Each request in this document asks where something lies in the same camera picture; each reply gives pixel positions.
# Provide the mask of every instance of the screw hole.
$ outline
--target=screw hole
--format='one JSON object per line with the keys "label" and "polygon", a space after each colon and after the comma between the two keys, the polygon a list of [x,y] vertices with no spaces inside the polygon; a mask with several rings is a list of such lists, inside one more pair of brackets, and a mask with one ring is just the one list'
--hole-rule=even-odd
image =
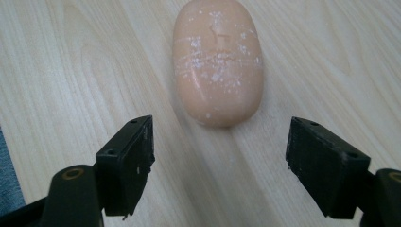
{"label": "screw hole", "polygon": [[399,173],[399,172],[391,172],[391,173],[389,173],[389,176],[390,176],[393,180],[395,180],[395,181],[401,183],[401,173]]}
{"label": "screw hole", "polygon": [[347,155],[350,156],[351,158],[357,158],[357,154],[352,152],[347,152]]}
{"label": "screw hole", "polygon": [[117,151],[115,151],[113,149],[109,149],[109,150],[106,151],[106,153],[110,154],[110,155],[115,155],[117,153]]}
{"label": "screw hole", "polygon": [[83,172],[84,172],[84,171],[83,171],[82,168],[72,168],[72,169],[70,169],[70,170],[64,172],[64,173],[62,174],[62,177],[63,177],[65,180],[69,181],[69,180],[73,180],[73,179],[76,179],[76,178],[80,177],[80,175],[82,175]]}

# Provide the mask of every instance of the blue fabric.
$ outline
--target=blue fabric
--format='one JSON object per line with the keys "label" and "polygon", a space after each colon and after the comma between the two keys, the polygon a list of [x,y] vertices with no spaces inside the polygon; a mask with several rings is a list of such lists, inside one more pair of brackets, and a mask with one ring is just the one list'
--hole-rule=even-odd
{"label": "blue fabric", "polygon": [[22,206],[24,197],[0,129],[0,217]]}

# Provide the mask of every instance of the light wood surface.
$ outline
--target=light wood surface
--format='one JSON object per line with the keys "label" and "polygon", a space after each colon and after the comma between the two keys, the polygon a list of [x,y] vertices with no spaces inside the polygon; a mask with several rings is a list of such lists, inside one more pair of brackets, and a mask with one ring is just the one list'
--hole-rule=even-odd
{"label": "light wood surface", "polygon": [[0,122],[26,202],[95,162],[130,119],[153,114],[156,163],[133,217],[106,226],[358,226],[325,218],[285,151],[314,120],[401,168],[401,2],[239,0],[258,31],[265,91],[230,129],[177,98],[172,31],[187,0],[0,1]]}

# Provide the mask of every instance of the soap bar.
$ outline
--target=soap bar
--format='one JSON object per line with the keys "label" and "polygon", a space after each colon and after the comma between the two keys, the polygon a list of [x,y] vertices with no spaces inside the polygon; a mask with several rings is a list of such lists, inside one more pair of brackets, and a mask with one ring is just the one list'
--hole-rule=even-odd
{"label": "soap bar", "polygon": [[250,118],[263,94],[263,60],[249,12],[236,0],[193,0],[174,27],[178,95],[199,123],[229,127]]}

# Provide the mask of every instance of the wooden table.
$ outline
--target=wooden table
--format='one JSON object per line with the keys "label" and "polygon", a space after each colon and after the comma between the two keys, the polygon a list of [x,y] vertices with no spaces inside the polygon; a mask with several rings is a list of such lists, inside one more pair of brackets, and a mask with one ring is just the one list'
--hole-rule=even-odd
{"label": "wooden table", "polygon": [[240,0],[265,62],[258,112],[195,123],[177,98],[172,31],[187,0],[0,2],[0,122],[27,203],[130,119],[153,114],[156,163],[133,217],[106,226],[358,226],[325,218],[285,152],[314,120],[401,168],[401,2]]}

